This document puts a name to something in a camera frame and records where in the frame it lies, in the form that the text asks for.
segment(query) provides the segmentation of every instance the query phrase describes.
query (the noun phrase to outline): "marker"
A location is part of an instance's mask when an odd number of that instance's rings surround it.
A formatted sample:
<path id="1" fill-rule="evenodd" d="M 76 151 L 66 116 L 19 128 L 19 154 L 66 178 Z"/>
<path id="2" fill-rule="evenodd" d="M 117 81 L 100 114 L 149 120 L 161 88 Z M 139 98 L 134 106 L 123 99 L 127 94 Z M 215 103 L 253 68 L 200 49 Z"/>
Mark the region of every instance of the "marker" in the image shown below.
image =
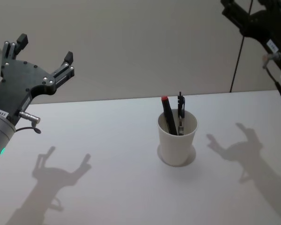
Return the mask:
<path id="1" fill-rule="evenodd" d="M 175 121 L 173 117 L 172 109 L 170 108 L 170 102 L 167 96 L 161 97 L 163 103 L 163 114 L 168 125 L 168 130 L 171 135 L 177 135 Z"/>

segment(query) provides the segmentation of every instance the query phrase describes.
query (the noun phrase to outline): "white cup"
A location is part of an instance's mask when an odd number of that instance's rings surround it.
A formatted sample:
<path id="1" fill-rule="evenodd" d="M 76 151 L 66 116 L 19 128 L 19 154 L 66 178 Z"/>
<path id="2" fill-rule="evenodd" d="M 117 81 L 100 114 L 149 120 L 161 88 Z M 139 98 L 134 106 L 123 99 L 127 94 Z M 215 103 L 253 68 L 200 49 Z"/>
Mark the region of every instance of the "white cup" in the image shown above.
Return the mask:
<path id="1" fill-rule="evenodd" d="M 176 129 L 178 125 L 178 109 L 173 109 Z M 163 113 L 158 117 L 158 131 L 160 140 L 159 154 L 162 160 L 171 166 L 184 165 L 186 161 L 192 162 L 196 155 L 192 141 L 198 128 L 198 121 L 194 115 L 185 111 L 184 135 L 169 134 Z"/>

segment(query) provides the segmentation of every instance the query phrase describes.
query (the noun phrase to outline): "white table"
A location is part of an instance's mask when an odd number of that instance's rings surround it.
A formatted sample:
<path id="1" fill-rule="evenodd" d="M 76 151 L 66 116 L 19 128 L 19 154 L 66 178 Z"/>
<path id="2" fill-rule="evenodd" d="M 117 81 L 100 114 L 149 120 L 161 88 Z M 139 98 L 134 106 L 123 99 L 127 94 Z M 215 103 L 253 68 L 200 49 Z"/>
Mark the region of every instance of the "white table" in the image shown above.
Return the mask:
<path id="1" fill-rule="evenodd" d="M 0 158 L 0 225 L 281 225 L 278 93 L 187 96 L 185 107 L 197 156 L 174 168 L 156 152 L 159 98 L 31 105 L 42 134 L 16 133 Z M 86 154 L 90 170 L 66 172 Z"/>

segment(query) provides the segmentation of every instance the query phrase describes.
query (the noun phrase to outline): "pen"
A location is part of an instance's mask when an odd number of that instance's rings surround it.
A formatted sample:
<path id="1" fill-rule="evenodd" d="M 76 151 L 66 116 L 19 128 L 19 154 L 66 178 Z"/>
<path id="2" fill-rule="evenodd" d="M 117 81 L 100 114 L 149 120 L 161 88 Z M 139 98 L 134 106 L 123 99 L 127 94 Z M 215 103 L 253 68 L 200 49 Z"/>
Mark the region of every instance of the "pen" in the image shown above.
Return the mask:
<path id="1" fill-rule="evenodd" d="M 170 108 L 170 102 L 167 96 L 161 97 L 163 103 L 163 114 L 168 125 L 168 130 L 171 135 L 177 135 L 175 121 L 173 117 L 172 109 Z"/>
<path id="2" fill-rule="evenodd" d="M 178 118 L 179 118 L 178 135 L 179 136 L 184 135 L 184 117 L 185 117 L 185 98 L 181 95 L 181 92 L 179 92 L 179 96 L 178 96 Z"/>

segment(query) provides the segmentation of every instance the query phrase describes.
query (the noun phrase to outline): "black bracket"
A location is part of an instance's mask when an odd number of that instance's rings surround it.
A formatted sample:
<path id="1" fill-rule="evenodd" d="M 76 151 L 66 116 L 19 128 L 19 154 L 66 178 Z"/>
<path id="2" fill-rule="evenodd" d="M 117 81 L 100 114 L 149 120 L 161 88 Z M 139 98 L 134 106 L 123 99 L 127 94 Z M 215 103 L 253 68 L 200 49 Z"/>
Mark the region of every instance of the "black bracket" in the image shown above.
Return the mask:
<path id="1" fill-rule="evenodd" d="M 19 112 L 25 111 L 36 96 L 53 95 L 74 76 L 72 52 L 67 53 L 61 66 L 51 74 L 35 64 L 15 60 L 27 44 L 27 35 L 21 34 L 17 43 L 6 41 L 2 50 L 0 110 L 8 113 L 7 119 L 14 125 L 20 119 Z"/>
<path id="2" fill-rule="evenodd" d="M 221 0 L 223 15 L 233 22 L 245 37 L 259 41 L 268 53 L 281 53 L 281 0 L 259 0 L 266 10 L 249 15 L 234 0 Z M 281 60 L 276 61 L 281 69 Z"/>

